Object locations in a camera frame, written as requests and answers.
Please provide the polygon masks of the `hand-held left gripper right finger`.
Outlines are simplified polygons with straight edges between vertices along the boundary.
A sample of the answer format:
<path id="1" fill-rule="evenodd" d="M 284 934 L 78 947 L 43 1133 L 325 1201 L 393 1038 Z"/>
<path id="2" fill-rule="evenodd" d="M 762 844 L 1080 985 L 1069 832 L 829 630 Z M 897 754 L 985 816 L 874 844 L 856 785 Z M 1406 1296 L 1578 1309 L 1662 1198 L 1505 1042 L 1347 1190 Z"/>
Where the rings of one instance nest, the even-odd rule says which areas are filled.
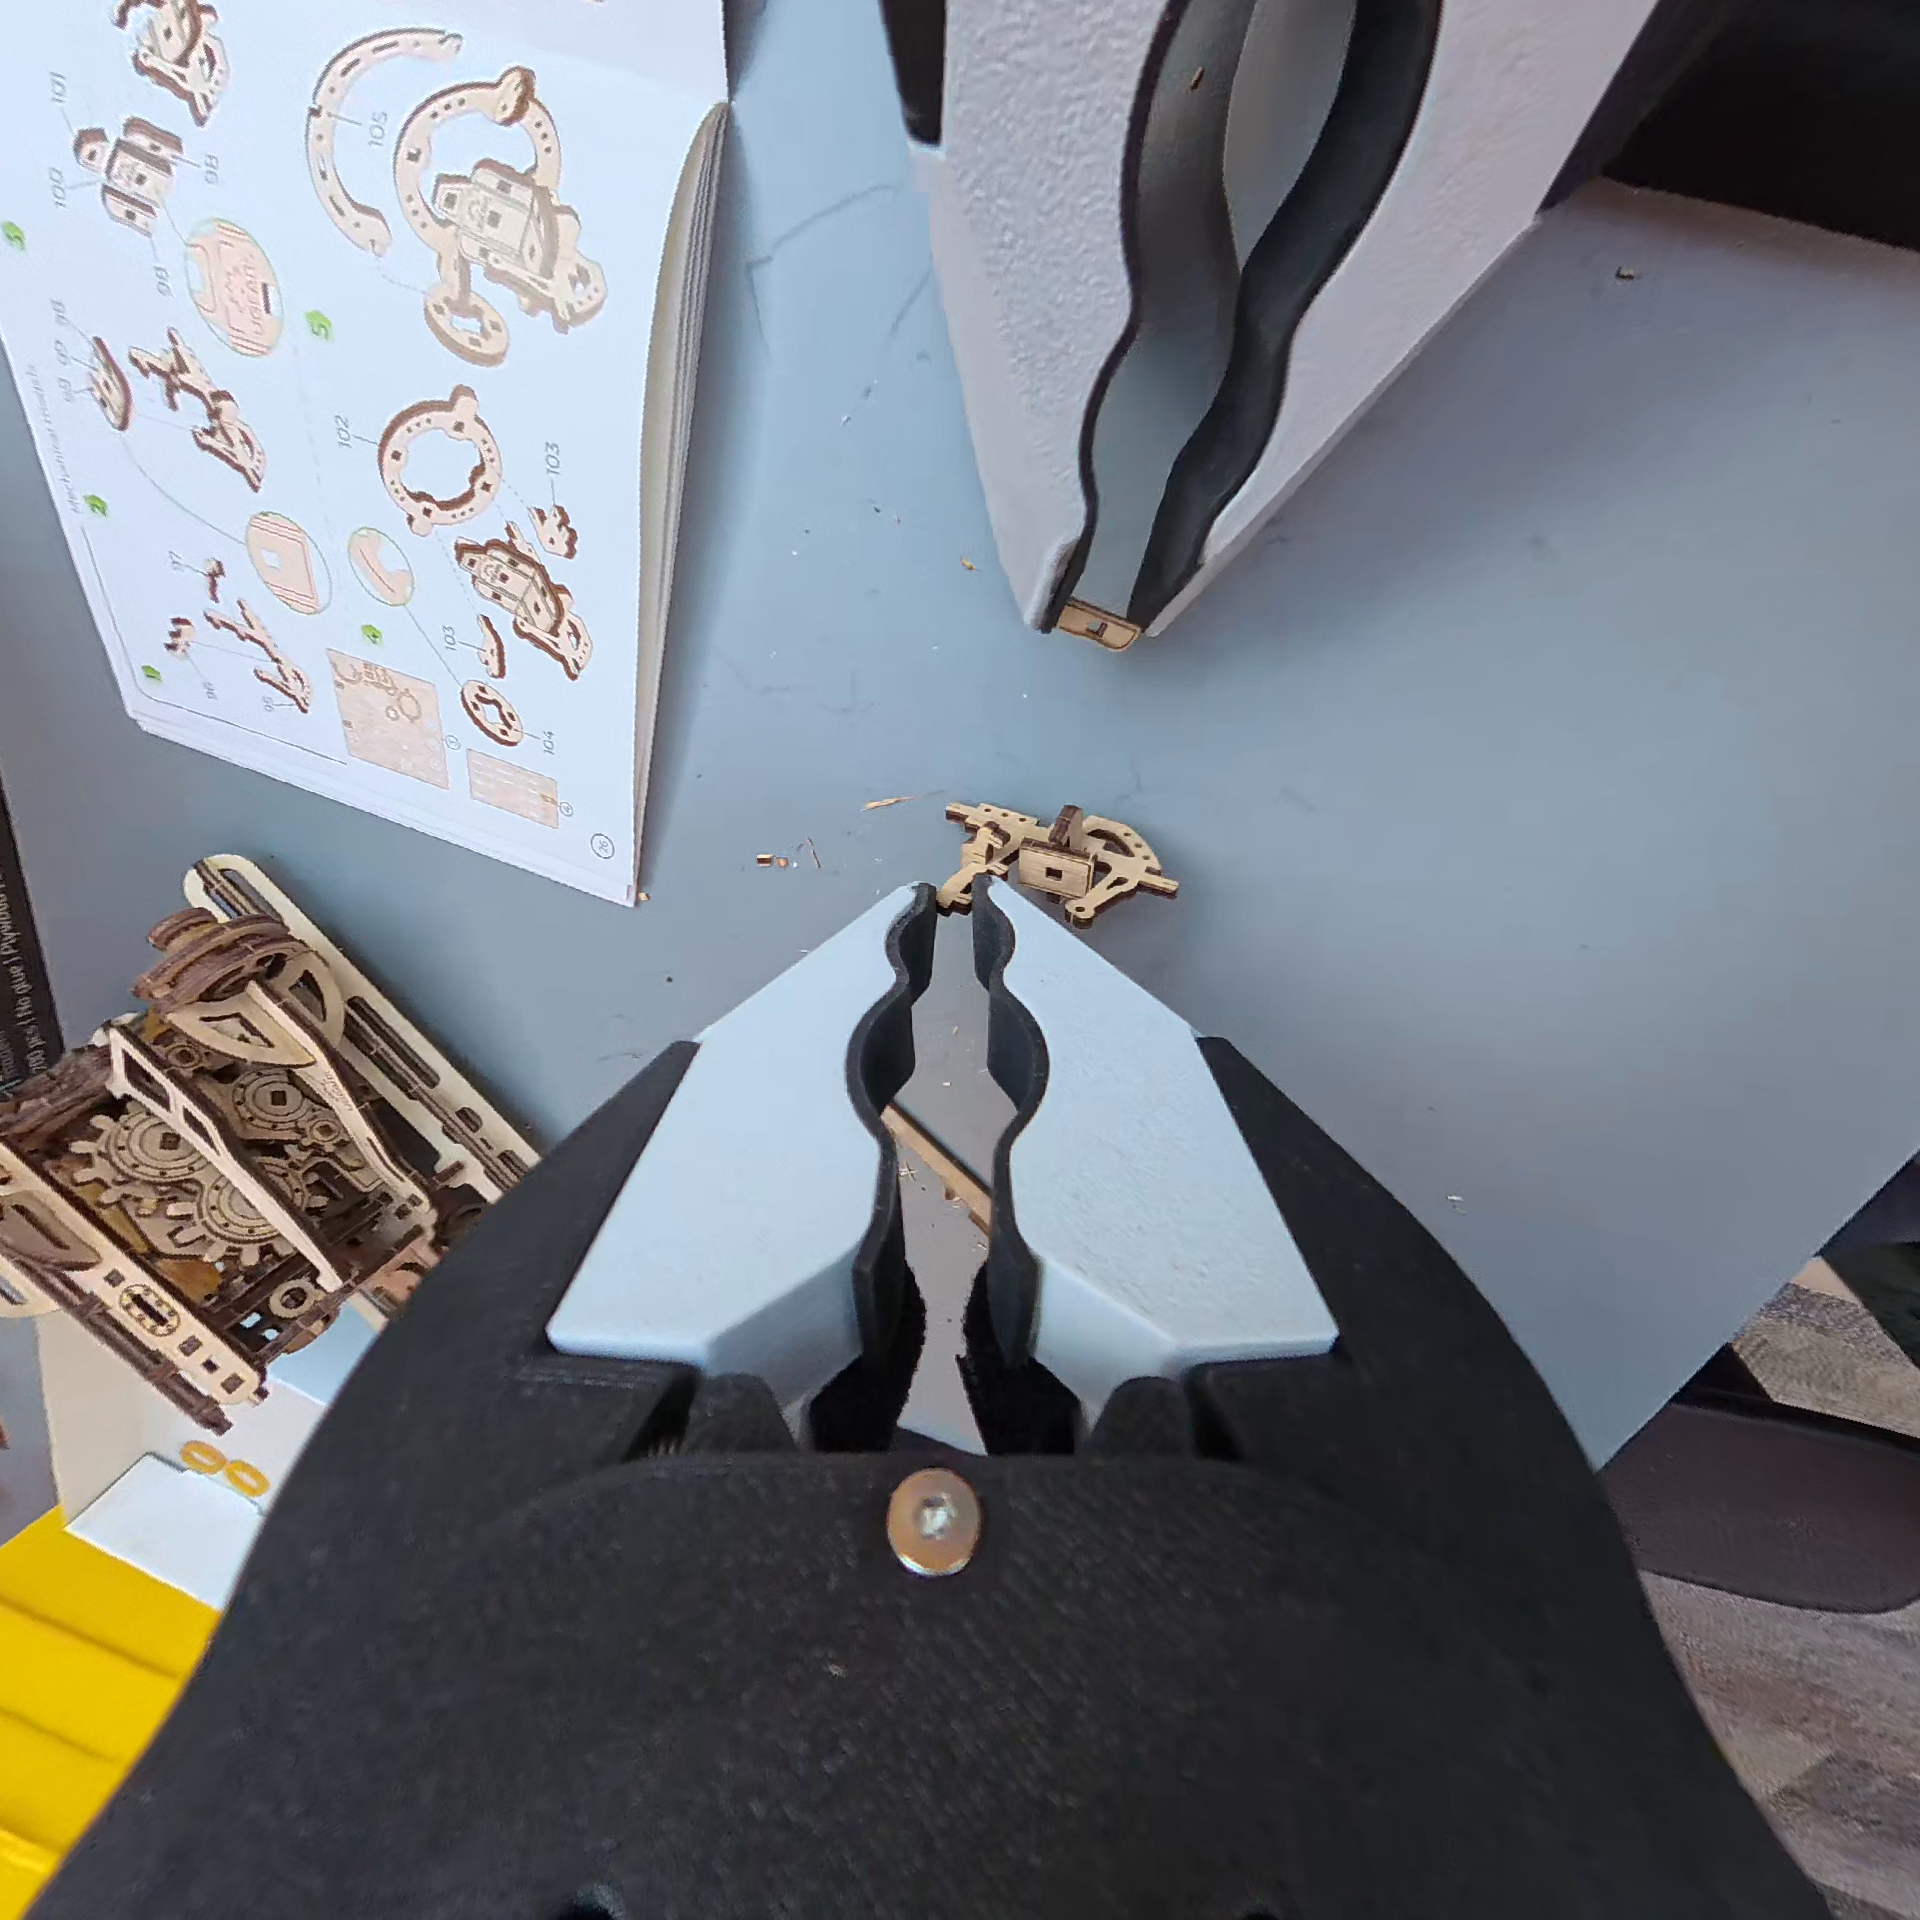
<path id="1" fill-rule="evenodd" d="M 1014 1101 L 961 1358 L 989 1452 L 1072 1452 L 1112 1397 L 1326 1354 L 1338 1321 L 1186 1019 L 1002 883 L 974 893 Z"/>

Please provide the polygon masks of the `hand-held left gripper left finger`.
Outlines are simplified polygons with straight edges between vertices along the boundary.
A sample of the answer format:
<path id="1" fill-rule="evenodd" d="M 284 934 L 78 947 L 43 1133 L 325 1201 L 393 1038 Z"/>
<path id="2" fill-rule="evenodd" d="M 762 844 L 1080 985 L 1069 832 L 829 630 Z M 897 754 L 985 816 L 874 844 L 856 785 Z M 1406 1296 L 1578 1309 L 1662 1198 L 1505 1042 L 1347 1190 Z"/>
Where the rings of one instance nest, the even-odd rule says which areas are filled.
<path id="1" fill-rule="evenodd" d="M 884 1449 L 926 1309 L 897 1141 L 937 931 L 908 885 L 702 1035 L 546 1326 L 562 1354 L 754 1377 L 818 1449 Z"/>

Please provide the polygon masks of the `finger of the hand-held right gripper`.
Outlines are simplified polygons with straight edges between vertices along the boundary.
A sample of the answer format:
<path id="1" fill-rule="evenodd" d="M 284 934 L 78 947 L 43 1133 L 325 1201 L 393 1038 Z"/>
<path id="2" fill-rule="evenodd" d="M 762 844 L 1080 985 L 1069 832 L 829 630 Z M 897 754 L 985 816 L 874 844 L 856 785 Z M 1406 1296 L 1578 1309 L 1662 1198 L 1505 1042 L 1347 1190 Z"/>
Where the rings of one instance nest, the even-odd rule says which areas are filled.
<path id="1" fill-rule="evenodd" d="M 1040 629 L 1126 617 L 1168 474 L 1232 355 L 1225 192 L 1254 4 L 952 4 L 918 149 L 1000 562 Z"/>
<path id="2" fill-rule="evenodd" d="M 1163 633 L 1533 226 L 1650 2 L 1357 4 L 1126 617 Z"/>

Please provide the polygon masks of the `small wooden model assembly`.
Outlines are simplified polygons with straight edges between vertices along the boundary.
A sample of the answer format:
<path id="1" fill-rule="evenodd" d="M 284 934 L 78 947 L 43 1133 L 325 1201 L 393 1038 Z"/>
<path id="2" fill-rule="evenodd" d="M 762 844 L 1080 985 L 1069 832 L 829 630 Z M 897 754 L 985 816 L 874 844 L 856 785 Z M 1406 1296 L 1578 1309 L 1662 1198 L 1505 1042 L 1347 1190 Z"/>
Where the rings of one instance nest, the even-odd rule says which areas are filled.
<path id="1" fill-rule="evenodd" d="M 965 828 L 963 865 L 942 883 L 937 905 L 966 915 L 982 876 L 1014 881 L 1056 902 L 1066 920 L 1086 926 L 1117 900 L 1147 893 L 1173 899 L 1179 883 L 1161 869 L 1160 856 L 1139 830 L 1082 806 L 1061 806 L 1050 824 L 989 803 L 952 803 L 949 824 Z"/>

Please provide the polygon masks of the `large wooden gear model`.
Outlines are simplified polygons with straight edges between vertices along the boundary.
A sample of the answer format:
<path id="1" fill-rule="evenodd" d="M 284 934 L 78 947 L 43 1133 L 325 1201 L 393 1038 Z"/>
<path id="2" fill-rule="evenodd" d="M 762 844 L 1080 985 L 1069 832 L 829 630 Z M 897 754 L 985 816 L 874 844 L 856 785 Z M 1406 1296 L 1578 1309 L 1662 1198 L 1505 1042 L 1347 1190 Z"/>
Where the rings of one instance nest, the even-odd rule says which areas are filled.
<path id="1" fill-rule="evenodd" d="M 184 892 L 139 1009 L 5 1098 L 5 1315 L 67 1312 L 227 1434 L 344 1307 L 393 1320 L 538 1152 L 253 861 Z"/>

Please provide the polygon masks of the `thin wooden stick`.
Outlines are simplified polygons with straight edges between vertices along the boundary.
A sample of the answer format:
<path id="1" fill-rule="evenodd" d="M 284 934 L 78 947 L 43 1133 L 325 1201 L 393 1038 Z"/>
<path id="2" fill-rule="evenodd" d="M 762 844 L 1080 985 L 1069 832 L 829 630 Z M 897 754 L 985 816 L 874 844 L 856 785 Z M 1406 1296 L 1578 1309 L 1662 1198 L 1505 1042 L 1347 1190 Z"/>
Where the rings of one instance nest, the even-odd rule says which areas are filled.
<path id="1" fill-rule="evenodd" d="M 939 1185 L 945 1198 L 961 1206 L 981 1235 L 993 1232 L 993 1188 L 963 1164 L 945 1141 L 930 1133 L 899 1101 L 890 1101 L 883 1122 L 902 1156 L 914 1162 Z"/>

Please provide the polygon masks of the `white instruction booklet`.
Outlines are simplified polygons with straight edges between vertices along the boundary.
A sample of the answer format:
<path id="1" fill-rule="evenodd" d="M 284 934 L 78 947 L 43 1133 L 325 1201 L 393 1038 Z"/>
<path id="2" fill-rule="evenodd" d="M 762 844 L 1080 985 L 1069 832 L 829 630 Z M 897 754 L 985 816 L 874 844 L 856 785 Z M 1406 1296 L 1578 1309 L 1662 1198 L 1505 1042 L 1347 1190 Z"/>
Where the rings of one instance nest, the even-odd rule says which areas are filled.
<path id="1" fill-rule="evenodd" d="M 721 4 L 5 4 L 5 341 L 128 716 L 634 905 Z"/>

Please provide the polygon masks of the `white cardboard box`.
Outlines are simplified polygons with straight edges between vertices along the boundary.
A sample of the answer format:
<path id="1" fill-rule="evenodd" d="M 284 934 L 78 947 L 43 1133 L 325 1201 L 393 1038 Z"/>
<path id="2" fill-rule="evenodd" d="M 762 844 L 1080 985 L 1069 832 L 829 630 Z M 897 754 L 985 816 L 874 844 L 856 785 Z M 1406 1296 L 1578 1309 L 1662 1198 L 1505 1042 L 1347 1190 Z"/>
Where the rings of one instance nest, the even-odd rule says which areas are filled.
<path id="1" fill-rule="evenodd" d="M 35 1326 L 54 1485 L 84 1542 L 222 1611 L 309 1435 L 374 1345 L 366 1312 L 267 1372 L 261 1404 L 197 1427 L 69 1317 Z"/>

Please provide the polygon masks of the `black kit box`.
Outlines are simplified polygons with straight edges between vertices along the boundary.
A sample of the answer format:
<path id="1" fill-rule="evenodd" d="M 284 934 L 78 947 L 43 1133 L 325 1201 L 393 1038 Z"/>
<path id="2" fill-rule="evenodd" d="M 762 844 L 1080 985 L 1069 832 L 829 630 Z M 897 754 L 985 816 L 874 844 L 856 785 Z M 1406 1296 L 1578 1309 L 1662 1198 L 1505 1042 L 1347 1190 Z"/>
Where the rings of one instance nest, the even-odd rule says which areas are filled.
<path id="1" fill-rule="evenodd" d="M 3 1090 L 58 1065 L 65 1034 L 58 1016 L 32 892 L 16 846 L 10 797 L 0 806 L 3 857 Z"/>

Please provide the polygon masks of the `yellow plastic bin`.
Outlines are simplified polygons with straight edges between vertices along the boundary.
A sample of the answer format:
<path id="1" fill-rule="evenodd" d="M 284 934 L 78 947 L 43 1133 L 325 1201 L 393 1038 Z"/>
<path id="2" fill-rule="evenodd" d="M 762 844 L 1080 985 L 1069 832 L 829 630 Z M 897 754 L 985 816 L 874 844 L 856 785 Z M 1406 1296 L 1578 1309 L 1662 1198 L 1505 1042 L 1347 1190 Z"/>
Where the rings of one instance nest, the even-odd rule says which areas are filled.
<path id="1" fill-rule="evenodd" d="M 3 1549 L 3 1916 L 21 1916 L 121 1786 L 219 1622 L 74 1537 L 59 1508 Z"/>

